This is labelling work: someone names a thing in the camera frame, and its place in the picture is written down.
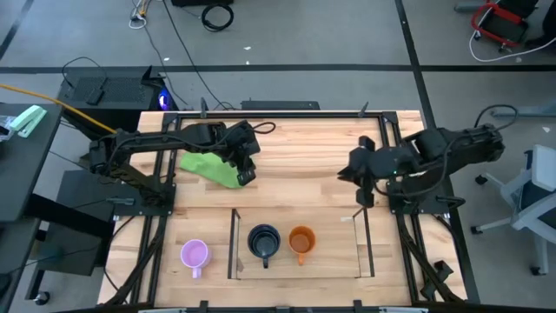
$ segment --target concrete floor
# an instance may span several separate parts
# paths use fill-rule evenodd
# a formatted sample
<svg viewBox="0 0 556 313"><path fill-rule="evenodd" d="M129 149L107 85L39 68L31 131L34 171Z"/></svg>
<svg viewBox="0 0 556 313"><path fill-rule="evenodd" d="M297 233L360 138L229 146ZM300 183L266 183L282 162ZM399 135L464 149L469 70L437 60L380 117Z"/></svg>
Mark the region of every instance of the concrete floor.
<svg viewBox="0 0 556 313"><path fill-rule="evenodd" d="M9 33L26 2L32 2L9 48L0 58L0 82L55 97L62 76L53 68L70 59L87 56L102 66L160 65L144 30L128 27L128 0L4 0L0 2L0 40ZM472 34L470 16L453 12L455 0L404 0L407 21L421 65L483 65L468 53ZM530 18L531 36L548 0ZM198 65L258 64L376 64L402 65L400 70L237 71L202 73L208 86L222 100L238 106L249 98L259 100L316 100L324 110L359 109L369 101L370 110L421 110L421 101L394 0L236 0L235 21L226 31L209 33L187 12L169 5L176 26ZM201 8L192 8L199 13ZM190 65L161 2L153 0L148 28L168 66ZM473 43L484 58L497 57L497 47L487 40ZM540 52L505 65L555 64L556 55ZM86 62L75 66L92 66ZM22 68L49 74L21 74ZM494 103L535 105L555 97L554 72L424 72L434 119L439 126L461 129L473 125L482 108ZM216 102L195 73L169 74L176 90L198 106L205 97ZM6 103L41 103L41 100L0 90ZM545 132L543 127L551 129ZM473 178L487 170L501 180L517 175L523 167L522 152L535 143L556 148L556 122L522 120L503 131L506 152L497 163L467 167L452 175L454 193L467 199L460 208L465 231L509 214L497 192L475 185ZM60 127L51 150L73 161L87 151L88 141L79 132ZM76 166L49 155L36 192L56 198L65 170ZM509 227L482 236L465 234L473 272L483 303L556 308L553 290L556 270L543 277L529 275L533 242L526 231ZM549 246L556 269L556 249ZM48 273L43 290L52 293L48 305L25 302L30 266L24 273L11 312L51 312L87 308L96 304L102 272L92 277Z"/></svg>

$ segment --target orange mug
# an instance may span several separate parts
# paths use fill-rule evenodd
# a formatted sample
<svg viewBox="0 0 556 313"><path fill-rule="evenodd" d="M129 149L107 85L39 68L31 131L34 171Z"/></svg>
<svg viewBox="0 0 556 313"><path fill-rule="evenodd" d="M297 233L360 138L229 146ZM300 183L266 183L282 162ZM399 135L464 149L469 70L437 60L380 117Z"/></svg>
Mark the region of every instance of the orange mug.
<svg viewBox="0 0 556 313"><path fill-rule="evenodd" d="M316 237L307 226L297 226L289 233L289 248L297 255L297 263L303 265L305 255L314 248Z"/></svg>

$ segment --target purple mug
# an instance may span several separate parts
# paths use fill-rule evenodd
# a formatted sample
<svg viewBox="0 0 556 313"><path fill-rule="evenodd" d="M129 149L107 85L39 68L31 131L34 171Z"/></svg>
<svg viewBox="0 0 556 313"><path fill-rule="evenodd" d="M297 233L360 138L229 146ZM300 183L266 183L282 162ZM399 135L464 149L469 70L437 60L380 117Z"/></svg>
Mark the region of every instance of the purple mug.
<svg viewBox="0 0 556 313"><path fill-rule="evenodd" d="M180 257L183 264L193 270L193 278L201 278L201 269L209 264L211 253L202 240L191 239L183 245Z"/></svg>

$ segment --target wooden table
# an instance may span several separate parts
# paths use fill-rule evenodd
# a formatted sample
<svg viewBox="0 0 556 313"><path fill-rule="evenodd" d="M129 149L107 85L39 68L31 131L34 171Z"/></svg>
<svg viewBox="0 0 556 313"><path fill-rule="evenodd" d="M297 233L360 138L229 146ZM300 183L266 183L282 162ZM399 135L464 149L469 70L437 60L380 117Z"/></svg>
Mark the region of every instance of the wooden table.
<svg viewBox="0 0 556 313"><path fill-rule="evenodd" d="M232 117L241 113L229 114ZM419 111L397 114L403 137L423 128ZM159 131L162 115L144 112L139 130ZM164 239L156 307L197 307L201 300L208 300L211 307L352 306L354 299L361 299L367 306L410 304L400 238L387 199L375 194L375 207L368 210L375 270L375 276L368 277L367 241L361 235L365 227L362 219L349 221L360 208L355 202L356 186L336 178L336 173L347 165L348 152L356 147L359 136L367 135L375 140L377 148L381 146L378 123L367 118L249 121L252 124L272 121L277 128L269 135L257 135L261 145L261 153L253 157L257 178L243 189L228 190L176 169L175 210ZM198 122L187 120L182 126ZM392 143L394 136L388 131ZM178 160L183 153L178 152ZM155 153L136 154L132 164L151 174L155 157ZM235 264L234 275L241 279L228 279L232 209L237 209L242 217L237 241L239 264ZM247 232L258 223L275 224L281 232L281 250L270 259L274 270L263 270L260 259L246 250ZM297 265L287 242L288 230L301 223L313 227L317 236L314 253L307 257L307 268ZM454 271L447 284L456 295L465 298L450 233L431 216L420 216L420 223L428 260L447 262ZM123 283L136 264L142 224L142 217L136 217L112 243L106 269L116 285ZM191 277L191 270L180 260L181 247L194 238L205 241L213 252L212 262L198 280ZM421 287L416 262L414 267ZM145 272L144 277L148 278L149 269ZM140 299L146 298L147 281L143 279ZM104 280L98 302L106 301L114 292Z"/></svg>

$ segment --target mug handle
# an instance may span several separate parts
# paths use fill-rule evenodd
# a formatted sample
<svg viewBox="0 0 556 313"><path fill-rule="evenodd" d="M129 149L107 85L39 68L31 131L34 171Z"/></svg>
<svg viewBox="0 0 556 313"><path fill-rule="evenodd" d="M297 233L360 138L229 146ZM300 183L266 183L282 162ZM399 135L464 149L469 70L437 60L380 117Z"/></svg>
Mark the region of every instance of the mug handle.
<svg viewBox="0 0 556 313"><path fill-rule="evenodd" d="M201 278L201 268L193 268L193 278Z"/></svg>

